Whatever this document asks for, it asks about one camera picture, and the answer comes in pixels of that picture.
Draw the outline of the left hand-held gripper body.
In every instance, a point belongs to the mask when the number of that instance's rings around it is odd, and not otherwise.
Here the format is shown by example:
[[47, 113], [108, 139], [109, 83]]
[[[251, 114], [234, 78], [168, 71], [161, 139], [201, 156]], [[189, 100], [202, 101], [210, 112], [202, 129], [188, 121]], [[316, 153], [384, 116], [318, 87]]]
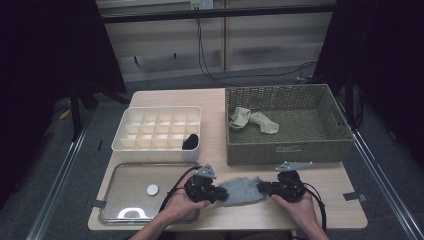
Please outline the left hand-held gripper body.
[[213, 180], [216, 173], [211, 164], [200, 166], [184, 184], [186, 195], [195, 203], [209, 201], [214, 203], [218, 200], [216, 187]]

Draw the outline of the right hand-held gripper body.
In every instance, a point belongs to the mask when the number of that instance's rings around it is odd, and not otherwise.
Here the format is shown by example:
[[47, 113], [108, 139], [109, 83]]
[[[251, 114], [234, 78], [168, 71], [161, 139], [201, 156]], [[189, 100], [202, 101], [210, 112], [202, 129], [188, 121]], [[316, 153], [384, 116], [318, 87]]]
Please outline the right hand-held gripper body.
[[301, 181], [298, 170], [311, 168], [312, 162], [288, 162], [276, 168], [277, 182], [272, 183], [272, 195], [278, 195], [287, 202], [298, 202], [306, 193], [304, 183]]

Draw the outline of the black sock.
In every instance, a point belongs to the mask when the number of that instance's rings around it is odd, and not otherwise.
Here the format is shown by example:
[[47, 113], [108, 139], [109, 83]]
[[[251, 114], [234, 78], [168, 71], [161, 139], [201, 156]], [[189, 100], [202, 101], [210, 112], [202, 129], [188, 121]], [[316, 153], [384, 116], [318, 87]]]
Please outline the black sock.
[[199, 145], [199, 136], [197, 134], [191, 134], [182, 144], [183, 150], [194, 150]]

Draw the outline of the beige sock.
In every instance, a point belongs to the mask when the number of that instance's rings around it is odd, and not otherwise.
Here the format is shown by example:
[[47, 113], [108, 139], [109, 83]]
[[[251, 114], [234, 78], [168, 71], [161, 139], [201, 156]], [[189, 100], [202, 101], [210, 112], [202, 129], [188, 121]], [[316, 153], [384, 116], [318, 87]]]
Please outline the beige sock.
[[249, 121], [259, 126], [260, 132], [265, 134], [276, 134], [279, 131], [279, 125], [271, 121], [262, 112], [254, 112], [250, 115]]
[[229, 127], [233, 130], [243, 129], [249, 123], [250, 115], [250, 109], [236, 107], [235, 111], [230, 116]]

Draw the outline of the green woven basket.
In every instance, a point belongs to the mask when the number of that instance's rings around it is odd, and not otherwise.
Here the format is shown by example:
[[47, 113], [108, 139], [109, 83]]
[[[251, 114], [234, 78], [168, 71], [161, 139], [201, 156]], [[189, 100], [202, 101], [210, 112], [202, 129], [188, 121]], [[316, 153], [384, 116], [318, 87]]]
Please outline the green woven basket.
[[229, 165], [284, 161], [340, 162], [355, 139], [330, 88], [325, 84], [255, 86], [225, 90], [225, 117], [238, 107], [261, 112], [279, 125], [275, 134], [249, 123], [226, 128]]

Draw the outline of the clear plastic lid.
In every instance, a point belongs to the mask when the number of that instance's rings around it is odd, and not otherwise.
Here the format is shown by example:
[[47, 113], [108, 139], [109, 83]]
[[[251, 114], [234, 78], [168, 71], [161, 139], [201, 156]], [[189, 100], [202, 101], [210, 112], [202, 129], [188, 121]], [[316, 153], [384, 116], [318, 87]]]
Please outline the clear plastic lid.
[[104, 225], [145, 225], [168, 192], [196, 163], [125, 163], [115, 167], [99, 213]]

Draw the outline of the cream divided storage box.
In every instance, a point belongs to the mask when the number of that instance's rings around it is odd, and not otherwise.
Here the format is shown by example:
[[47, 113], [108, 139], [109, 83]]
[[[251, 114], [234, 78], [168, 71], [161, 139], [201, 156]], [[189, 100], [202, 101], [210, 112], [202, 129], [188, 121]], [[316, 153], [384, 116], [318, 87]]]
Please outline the cream divided storage box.
[[[200, 155], [202, 109], [198, 106], [132, 107], [124, 111], [111, 148], [125, 162], [196, 162]], [[194, 150], [183, 150], [191, 135]]]

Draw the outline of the person's left hand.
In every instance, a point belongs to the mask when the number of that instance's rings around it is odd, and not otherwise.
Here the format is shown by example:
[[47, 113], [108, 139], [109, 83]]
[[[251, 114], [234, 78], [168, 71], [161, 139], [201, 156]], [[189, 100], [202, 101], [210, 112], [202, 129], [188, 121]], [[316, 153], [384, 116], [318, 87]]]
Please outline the person's left hand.
[[182, 220], [187, 215], [197, 210], [204, 209], [211, 205], [208, 200], [202, 200], [200, 202], [193, 202], [186, 194], [183, 188], [178, 188], [168, 201], [165, 209], [161, 211], [161, 214], [165, 216], [165, 219], [174, 223]]

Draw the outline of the person's right hand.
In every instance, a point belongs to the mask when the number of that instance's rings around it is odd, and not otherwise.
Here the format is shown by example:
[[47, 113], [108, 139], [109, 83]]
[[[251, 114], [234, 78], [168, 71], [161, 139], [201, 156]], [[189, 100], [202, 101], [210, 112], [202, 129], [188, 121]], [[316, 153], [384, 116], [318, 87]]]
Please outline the person's right hand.
[[271, 199], [276, 202], [284, 211], [286, 211], [295, 225], [301, 230], [320, 229], [318, 224], [312, 196], [305, 193], [302, 198], [295, 203], [290, 203], [278, 195], [272, 195]]

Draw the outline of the black metal stand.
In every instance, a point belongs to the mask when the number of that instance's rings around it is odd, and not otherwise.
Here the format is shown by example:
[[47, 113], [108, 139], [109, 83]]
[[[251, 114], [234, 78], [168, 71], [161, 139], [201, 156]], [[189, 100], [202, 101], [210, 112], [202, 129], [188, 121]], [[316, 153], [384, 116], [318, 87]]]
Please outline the black metal stand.
[[75, 80], [70, 88], [70, 103], [73, 123], [73, 137], [76, 141], [82, 132], [80, 104], [86, 109], [96, 109], [98, 101], [94, 96], [95, 84], [89, 81]]
[[345, 110], [347, 119], [351, 125], [351, 128], [355, 128], [354, 112], [353, 112], [353, 81], [351, 72], [349, 69], [346, 70], [345, 80]]

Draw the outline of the dark curtain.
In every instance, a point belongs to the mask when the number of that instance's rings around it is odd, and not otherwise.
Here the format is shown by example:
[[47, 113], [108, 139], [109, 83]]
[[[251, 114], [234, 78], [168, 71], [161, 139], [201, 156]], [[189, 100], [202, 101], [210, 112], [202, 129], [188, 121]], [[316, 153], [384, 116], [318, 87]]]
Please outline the dark curtain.
[[314, 78], [359, 86], [424, 168], [424, 0], [336, 0]]
[[96, 0], [0, 0], [0, 209], [35, 159], [55, 102], [90, 109], [98, 92], [127, 90]]

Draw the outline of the black crossbar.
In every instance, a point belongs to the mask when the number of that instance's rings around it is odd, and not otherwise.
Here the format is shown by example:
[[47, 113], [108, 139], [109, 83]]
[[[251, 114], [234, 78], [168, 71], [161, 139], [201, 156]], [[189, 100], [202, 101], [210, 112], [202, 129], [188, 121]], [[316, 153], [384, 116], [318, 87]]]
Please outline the black crossbar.
[[129, 22], [150, 22], [150, 21], [170, 21], [187, 19], [206, 19], [223, 17], [244, 17], [261, 15], [285, 15], [285, 14], [306, 14], [325, 13], [335, 11], [335, 4], [321, 5], [295, 5], [260, 8], [231, 8], [214, 10], [187, 10], [176, 12], [159, 13], [138, 13], [138, 14], [113, 14], [103, 15], [101, 20], [105, 24], [129, 23]]

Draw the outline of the metal floor rail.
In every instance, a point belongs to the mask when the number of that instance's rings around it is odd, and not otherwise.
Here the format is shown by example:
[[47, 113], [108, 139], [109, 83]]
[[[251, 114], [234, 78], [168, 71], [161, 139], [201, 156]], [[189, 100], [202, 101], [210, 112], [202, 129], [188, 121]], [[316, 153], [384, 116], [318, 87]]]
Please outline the metal floor rail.
[[369, 106], [344, 160], [367, 226], [347, 230], [347, 240], [424, 240], [424, 169]]
[[73, 168], [75, 160], [84, 143], [87, 129], [84, 128], [76, 139], [72, 142], [67, 155], [61, 165], [61, 168], [54, 180], [54, 183], [46, 197], [43, 206], [32, 224], [25, 240], [43, 240], [45, 231], [52, 219], [54, 211], [57, 208], [60, 197], [63, 193], [64, 186]]

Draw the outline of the wall socket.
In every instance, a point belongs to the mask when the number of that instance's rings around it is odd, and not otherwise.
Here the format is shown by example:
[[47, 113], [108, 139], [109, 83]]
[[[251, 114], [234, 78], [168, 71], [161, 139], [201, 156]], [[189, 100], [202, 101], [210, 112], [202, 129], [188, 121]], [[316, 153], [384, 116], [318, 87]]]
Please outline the wall socket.
[[214, 8], [213, 0], [190, 0], [192, 10], [211, 10]]

